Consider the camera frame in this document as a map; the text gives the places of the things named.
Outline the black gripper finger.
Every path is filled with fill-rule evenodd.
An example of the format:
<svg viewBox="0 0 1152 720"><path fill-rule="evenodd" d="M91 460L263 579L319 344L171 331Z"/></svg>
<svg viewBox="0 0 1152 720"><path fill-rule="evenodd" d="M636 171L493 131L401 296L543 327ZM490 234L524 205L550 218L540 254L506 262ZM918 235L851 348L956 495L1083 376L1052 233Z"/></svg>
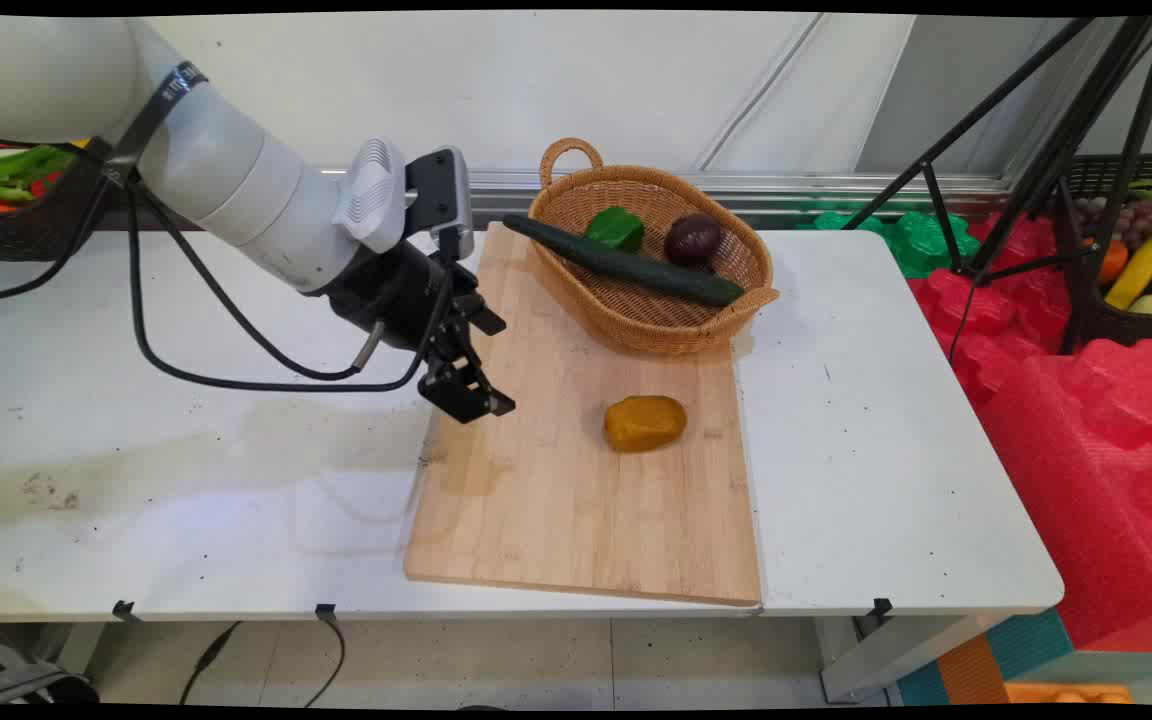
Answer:
<svg viewBox="0 0 1152 720"><path fill-rule="evenodd" d="M507 327L506 320L495 314L480 293L463 293L456 297L456 333L460 338L471 338L471 329L494 336Z"/></svg>
<svg viewBox="0 0 1152 720"><path fill-rule="evenodd" d="M417 382L417 391L435 409L461 424L484 416L505 416L516 409L515 401L497 389L483 372L479 361L429 361L429 372Z"/></svg>

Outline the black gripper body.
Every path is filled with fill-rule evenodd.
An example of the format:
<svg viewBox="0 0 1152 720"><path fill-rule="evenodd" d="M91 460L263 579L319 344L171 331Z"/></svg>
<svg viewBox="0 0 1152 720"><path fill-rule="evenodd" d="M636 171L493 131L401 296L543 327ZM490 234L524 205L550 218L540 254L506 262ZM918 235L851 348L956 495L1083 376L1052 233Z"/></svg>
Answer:
<svg viewBox="0 0 1152 720"><path fill-rule="evenodd" d="M326 286L325 295L339 318L367 333L382 323L384 344L414 353L429 331L435 296L448 278L453 300L477 290L477 276L462 265L445 265L438 253L426 255L402 241L384 253L358 250L344 272Z"/></svg>

